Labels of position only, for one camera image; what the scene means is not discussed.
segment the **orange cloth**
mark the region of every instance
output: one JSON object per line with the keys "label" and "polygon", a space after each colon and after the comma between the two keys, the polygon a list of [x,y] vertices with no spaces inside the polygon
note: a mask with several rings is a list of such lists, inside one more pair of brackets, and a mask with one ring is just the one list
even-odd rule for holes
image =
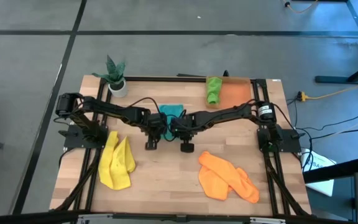
{"label": "orange cloth", "polygon": [[235,190],[237,194],[251,203],[259,200],[259,190],[240,167],[224,159],[203,152],[198,158],[201,169],[198,174],[201,186],[207,196],[219,200],[227,199],[227,193]]}

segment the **green plant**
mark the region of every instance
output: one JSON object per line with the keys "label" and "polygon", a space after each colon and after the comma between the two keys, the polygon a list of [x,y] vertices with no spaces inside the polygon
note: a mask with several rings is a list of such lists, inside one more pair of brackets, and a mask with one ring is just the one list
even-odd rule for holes
{"label": "green plant", "polygon": [[108,74],[99,75],[97,73],[92,73],[92,75],[105,79],[110,84],[118,84],[124,78],[124,70],[125,70],[125,62],[120,62],[119,64],[115,64],[111,57],[107,55],[107,71]]}

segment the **potted plant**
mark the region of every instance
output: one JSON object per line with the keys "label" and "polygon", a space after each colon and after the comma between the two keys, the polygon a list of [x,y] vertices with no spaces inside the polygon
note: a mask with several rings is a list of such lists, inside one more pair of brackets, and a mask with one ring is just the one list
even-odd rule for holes
{"label": "potted plant", "polygon": [[128,89],[124,78],[125,62],[120,62],[116,65],[110,56],[107,55],[106,65],[108,74],[99,75],[92,73],[92,75],[105,79],[113,96],[120,98],[126,96]]}

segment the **black bracket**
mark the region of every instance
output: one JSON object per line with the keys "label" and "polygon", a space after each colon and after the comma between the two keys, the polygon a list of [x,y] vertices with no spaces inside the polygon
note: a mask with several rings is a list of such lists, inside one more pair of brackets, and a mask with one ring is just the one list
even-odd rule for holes
{"label": "black bracket", "polygon": [[108,128],[105,126],[100,126],[100,130],[102,132],[102,137],[99,141],[96,142],[87,141],[84,138],[82,129],[77,125],[70,125],[67,131],[59,131],[59,134],[66,138],[64,147],[67,149],[73,149],[76,147],[99,149],[103,148],[106,144]]}
{"label": "black bracket", "polygon": [[299,135],[296,131],[292,129],[282,129],[281,133],[283,143],[279,146],[271,145],[267,139],[269,135],[267,128],[261,126],[257,130],[258,143],[261,146],[259,150],[262,152],[301,152]]}

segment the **yellow cloth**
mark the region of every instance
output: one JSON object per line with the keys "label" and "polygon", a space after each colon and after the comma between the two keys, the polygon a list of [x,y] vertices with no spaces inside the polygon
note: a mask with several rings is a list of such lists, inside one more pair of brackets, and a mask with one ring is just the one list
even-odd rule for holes
{"label": "yellow cloth", "polygon": [[117,131],[110,132],[99,163],[100,182],[113,190],[130,187],[129,173],[135,170],[135,160],[127,137],[116,148],[117,135]]}

